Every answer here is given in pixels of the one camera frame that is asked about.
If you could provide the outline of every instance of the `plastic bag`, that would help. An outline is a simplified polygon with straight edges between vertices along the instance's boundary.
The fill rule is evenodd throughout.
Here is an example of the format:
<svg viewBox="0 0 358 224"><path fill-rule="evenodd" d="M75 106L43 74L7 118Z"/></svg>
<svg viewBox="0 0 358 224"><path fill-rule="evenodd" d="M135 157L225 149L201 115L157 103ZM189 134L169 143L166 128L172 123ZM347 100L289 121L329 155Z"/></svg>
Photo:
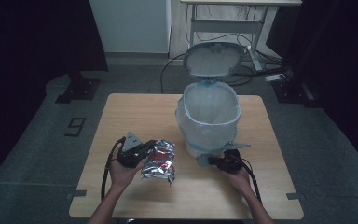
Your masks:
<svg viewBox="0 0 358 224"><path fill-rule="evenodd" d="M228 84L202 81L185 88L175 115L187 152L197 157L220 153L221 147L234 141L241 109L236 92Z"/></svg>

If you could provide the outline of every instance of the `white wall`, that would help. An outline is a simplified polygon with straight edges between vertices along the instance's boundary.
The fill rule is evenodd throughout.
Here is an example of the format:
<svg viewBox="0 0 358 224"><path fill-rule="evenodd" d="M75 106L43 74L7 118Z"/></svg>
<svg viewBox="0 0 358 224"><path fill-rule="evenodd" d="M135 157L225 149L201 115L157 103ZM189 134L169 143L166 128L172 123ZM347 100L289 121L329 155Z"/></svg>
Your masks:
<svg viewBox="0 0 358 224"><path fill-rule="evenodd" d="M90 0L105 52L168 53L171 0Z"/></svg>

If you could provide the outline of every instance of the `trash can lid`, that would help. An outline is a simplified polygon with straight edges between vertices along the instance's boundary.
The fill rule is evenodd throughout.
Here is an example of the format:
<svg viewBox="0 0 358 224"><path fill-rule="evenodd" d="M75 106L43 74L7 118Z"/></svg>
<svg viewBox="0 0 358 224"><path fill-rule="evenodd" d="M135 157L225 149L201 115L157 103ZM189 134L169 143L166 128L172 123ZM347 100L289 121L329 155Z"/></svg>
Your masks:
<svg viewBox="0 0 358 224"><path fill-rule="evenodd" d="M239 69L243 57L243 48L238 44L205 42L187 50L183 66L192 77L227 77Z"/></svg>

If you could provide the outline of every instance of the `human hand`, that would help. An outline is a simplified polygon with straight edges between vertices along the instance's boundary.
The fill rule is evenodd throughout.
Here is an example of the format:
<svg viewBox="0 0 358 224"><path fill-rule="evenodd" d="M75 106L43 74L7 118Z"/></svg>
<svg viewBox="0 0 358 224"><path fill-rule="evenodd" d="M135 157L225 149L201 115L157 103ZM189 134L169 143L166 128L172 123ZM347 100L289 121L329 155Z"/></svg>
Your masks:
<svg viewBox="0 0 358 224"><path fill-rule="evenodd" d="M228 178L231 185L241 193L252 191L249 173L244 168L241 168L235 175L221 172Z"/></svg>
<svg viewBox="0 0 358 224"><path fill-rule="evenodd" d="M109 166L109 173L112 179L111 189L123 191L133 180L136 173L145 166L145 160L141 160L138 165L131 169L124 167L117 161L118 150L115 150Z"/></svg>

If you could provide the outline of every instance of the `gray carpet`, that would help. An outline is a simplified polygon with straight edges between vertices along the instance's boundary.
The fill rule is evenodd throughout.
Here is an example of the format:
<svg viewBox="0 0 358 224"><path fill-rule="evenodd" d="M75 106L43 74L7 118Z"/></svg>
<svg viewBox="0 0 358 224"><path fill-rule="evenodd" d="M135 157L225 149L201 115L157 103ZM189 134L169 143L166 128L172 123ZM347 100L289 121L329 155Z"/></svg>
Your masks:
<svg viewBox="0 0 358 224"><path fill-rule="evenodd" d="M162 68L111 65L109 73L85 72L84 77L102 81L100 88L94 100L70 104L54 103L64 93L68 77L49 82L45 101L0 167L0 223L86 223L68 212L107 96L160 93ZM163 77L164 93L182 93L194 81L181 66L169 66ZM238 95L262 97L296 192L302 197L304 218L277 223L358 223L358 154L324 111L279 104L264 77L234 90ZM65 136L77 131L68 127L72 118L86 119L78 137Z"/></svg>

